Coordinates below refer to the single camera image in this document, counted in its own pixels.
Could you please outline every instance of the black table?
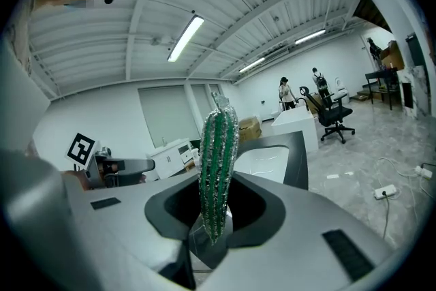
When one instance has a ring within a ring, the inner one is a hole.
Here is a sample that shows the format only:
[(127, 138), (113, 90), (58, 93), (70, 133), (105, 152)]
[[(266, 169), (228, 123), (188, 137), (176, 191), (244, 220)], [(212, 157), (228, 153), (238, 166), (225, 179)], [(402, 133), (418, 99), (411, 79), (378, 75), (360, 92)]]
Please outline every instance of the black table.
[[(396, 89), (392, 89), (392, 87), (390, 87), (392, 81), (398, 80), (398, 78), (396, 77), (397, 70), (398, 70), (397, 68), (392, 68), (390, 70), (379, 70), (377, 72), (365, 74), (365, 78), (367, 79), (367, 82), (368, 82), (369, 95), (371, 96), (371, 103), (372, 104), (374, 104), (374, 101), (373, 101), (373, 93), (374, 92), (381, 93), (381, 100), (382, 101), (384, 101), (384, 94), (387, 93), (388, 97), (389, 97), (389, 108), (392, 110), (392, 101), (390, 99), (390, 95), (392, 93), (398, 93), (400, 91), (398, 87)], [(378, 83), (379, 83), (378, 88), (371, 89), (371, 83), (369, 82), (369, 79), (378, 79)], [(379, 79), (384, 79), (384, 81), (386, 83), (386, 90), (380, 89), (380, 80)]]

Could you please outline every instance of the black stand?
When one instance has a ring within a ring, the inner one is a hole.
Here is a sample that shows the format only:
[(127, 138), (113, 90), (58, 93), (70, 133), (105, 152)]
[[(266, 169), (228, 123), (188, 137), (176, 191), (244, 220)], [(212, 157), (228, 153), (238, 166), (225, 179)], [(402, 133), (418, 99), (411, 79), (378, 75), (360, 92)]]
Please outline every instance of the black stand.
[(355, 129), (352, 129), (350, 127), (345, 127), (344, 125), (342, 125), (338, 121), (336, 121), (334, 123), (334, 127), (326, 127), (326, 129), (325, 129), (326, 133), (321, 137), (321, 141), (324, 141), (324, 137), (326, 137), (328, 135), (331, 135), (331, 134), (334, 134), (335, 132), (337, 132), (339, 134), (339, 136), (341, 137), (342, 143), (347, 142), (347, 141), (344, 140), (341, 131), (351, 131), (352, 135), (354, 135), (356, 133)]
[(381, 100), (384, 102), (384, 94), (386, 93), (386, 91), (380, 90), (380, 88), (378, 88), (377, 91), (372, 91), (371, 90), (371, 83), (369, 82), (369, 79), (378, 79), (379, 86), (380, 86), (380, 79), (383, 78), (385, 80), (385, 83), (386, 83), (387, 94), (388, 94), (388, 98), (389, 98), (389, 108), (392, 110), (392, 101), (390, 99), (390, 94), (394, 91), (391, 91), (389, 89), (389, 85), (390, 85), (391, 81), (395, 79), (396, 71), (397, 71), (397, 68), (392, 68), (390, 70), (380, 70), (378, 72), (365, 74), (365, 78), (367, 79), (367, 82), (368, 82), (369, 96), (371, 97), (372, 104), (374, 104), (373, 92), (381, 93)]

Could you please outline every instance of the ventilation duct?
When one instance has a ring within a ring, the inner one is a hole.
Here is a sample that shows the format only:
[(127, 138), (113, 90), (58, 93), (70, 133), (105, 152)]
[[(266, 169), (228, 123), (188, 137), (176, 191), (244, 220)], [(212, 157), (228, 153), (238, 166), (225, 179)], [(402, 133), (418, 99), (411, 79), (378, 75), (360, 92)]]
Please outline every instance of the ventilation duct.
[(280, 48), (276, 51), (272, 51), (271, 53), (267, 54), (265, 57), (266, 61), (270, 61), (273, 59), (279, 59), (289, 53), (289, 48), (285, 46), (284, 48)]

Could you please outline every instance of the white desk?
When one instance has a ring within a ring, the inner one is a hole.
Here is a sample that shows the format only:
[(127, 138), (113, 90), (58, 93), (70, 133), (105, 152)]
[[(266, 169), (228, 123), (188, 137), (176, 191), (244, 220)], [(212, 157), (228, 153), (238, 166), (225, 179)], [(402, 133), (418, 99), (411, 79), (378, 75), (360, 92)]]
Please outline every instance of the white desk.
[(282, 112), (272, 123), (274, 135), (302, 131), (305, 138), (306, 152), (318, 150), (315, 119), (306, 106), (289, 109)]
[(288, 155), (286, 147), (252, 149), (235, 161), (234, 170), (283, 183)]

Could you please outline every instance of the ceiling light fixture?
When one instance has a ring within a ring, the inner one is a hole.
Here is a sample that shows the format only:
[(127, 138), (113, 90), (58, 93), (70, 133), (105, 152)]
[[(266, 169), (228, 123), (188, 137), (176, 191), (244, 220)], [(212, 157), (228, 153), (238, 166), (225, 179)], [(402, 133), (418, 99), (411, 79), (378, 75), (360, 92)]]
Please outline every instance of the ceiling light fixture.
[(254, 67), (255, 65), (258, 65), (259, 63), (265, 61), (265, 57), (262, 57), (261, 59), (258, 59), (257, 61), (254, 61), (253, 63), (250, 63), (247, 67), (244, 67), (239, 71), (239, 73), (243, 73), (246, 70), (249, 70), (251, 67)]
[(168, 57), (168, 62), (175, 62), (180, 54), (182, 53), (185, 46), (189, 43), (192, 36), (203, 24), (204, 19), (199, 16), (194, 16), (191, 21), (186, 26), (180, 38), (177, 40), (176, 45), (172, 49), (170, 56)]
[(303, 42), (306, 42), (307, 40), (310, 40), (310, 39), (312, 39), (313, 37), (317, 37), (317, 36), (319, 36), (319, 35), (323, 35), (325, 32), (326, 32), (325, 29), (321, 29), (321, 31), (318, 31), (318, 32), (315, 32), (315, 33), (312, 33), (312, 34), (306, 35), (305, 37), (302, 37), (301, 39), (296, 40), (296, 41), (295, 41), (295, 45), (299, 45), (299, 44), (301, 44), (301, 43), (303, 43)]

